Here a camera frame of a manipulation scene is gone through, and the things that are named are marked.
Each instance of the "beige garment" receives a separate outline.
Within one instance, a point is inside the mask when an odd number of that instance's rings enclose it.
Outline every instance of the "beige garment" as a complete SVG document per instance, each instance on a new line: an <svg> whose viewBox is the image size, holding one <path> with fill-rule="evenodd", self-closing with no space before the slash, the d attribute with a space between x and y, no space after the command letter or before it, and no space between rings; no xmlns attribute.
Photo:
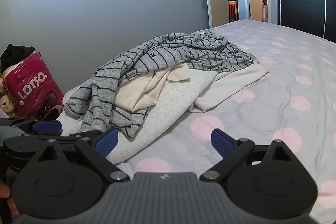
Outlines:
<svg viewBox="0 0 336 224"><path fill-rule="evenodd" d="M190 79L188 66L181 63L141 75L117 89L113 104L129 111L155 105L169 77L171 81Z"/></svg>
<svg viewBox="0 0 336 224"><path fill-rule="evenodd" d="M172 67L168 75L168 81L182 81L190 79L190 71L187 63L181 64L182 66L177 67L178 65Z"/></svg>

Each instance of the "bed sheet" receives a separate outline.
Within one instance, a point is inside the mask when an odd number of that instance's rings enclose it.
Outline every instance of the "bed sheet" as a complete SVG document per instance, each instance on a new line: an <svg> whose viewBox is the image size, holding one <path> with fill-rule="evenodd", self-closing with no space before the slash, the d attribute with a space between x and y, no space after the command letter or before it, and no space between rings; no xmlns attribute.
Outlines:
<svg viewBox="0 0 336 224"><path fill-rule="evenodd" d="M212 29L251 52L270 73L206 113L185 112L157 141L120 163L137 171L195 172L221 160L214 128L256 144L283 139L318 185L311 215L336 219L336 44L298 30L253 20Z"/></svg>

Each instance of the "striped sweater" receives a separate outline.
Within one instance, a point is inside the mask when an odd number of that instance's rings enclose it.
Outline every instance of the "striped sweater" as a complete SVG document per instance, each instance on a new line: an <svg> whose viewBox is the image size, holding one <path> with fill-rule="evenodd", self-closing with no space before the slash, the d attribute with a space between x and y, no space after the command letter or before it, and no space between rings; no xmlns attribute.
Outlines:
<svg viewBox="0 0 336 224"><path fill-rule="evenodd" d="M98 68L63 105L64 111L74 118L85 115L81 131L105 131L113 126L132 138L146 119L148 108L130 112L114 106L118 85L182 62L190 69L228 72L244 69L254 60L230 44L227 37L216 37L211 31L156 36Z"/></svg>

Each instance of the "finger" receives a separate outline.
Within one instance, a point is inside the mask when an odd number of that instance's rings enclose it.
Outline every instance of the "finger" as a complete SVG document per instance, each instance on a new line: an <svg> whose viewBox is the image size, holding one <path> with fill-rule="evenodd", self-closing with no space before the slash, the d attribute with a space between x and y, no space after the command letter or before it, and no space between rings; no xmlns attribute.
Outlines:
<svg viewBox="0 0 336 224"><path fill-rule="evenodd" d="M15 211L11 210L10 213L11 213L12 216L19 216L20 215L18 210L15 210Z"/></svg>
<svg viewBox="0 0 336 224"><path fill-rule="evenodd" d="M18 211L18 209L16 208L16 205L15 205L12 198L7 199L7 204L8 204L8 207L10 208L11 212L14 213L14 212Z"/></svg>
<svg viewBox="0 0 336 224"><path fill-rule="evenodd" d="M0 180L0 198L8 198L10 194L8 186Z"/></svg>

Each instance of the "white cloth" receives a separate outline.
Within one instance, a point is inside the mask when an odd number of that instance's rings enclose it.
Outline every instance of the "white cloth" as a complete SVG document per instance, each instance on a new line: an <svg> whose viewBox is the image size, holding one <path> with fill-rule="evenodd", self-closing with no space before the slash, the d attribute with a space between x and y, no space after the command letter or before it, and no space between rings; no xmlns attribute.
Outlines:
<svg viewBox="0 0 336 224"><path fill-rule="evenodd" d="M268 70L255 60L254 64L232 73L219 73L188 108L190 112L205 112L220 104L239 90L259 80Z"/></svg>
<svg viewBox="0 0 336 224"><path fill-rule="evenodd" d="M119 132L117 146L106 157L113 164L127 160L161 136L206 88L216 71L190 70L190 81L166 81L157 104L149 111L140 131L132 140Z"/></svg>
<svg viewBox="0 0 336 224"><path fill-rule="evenodd" d="M157 103L166 79L190 79L187 64L150 71L117 89L113 104L125 110L136 111Z"/></svg>

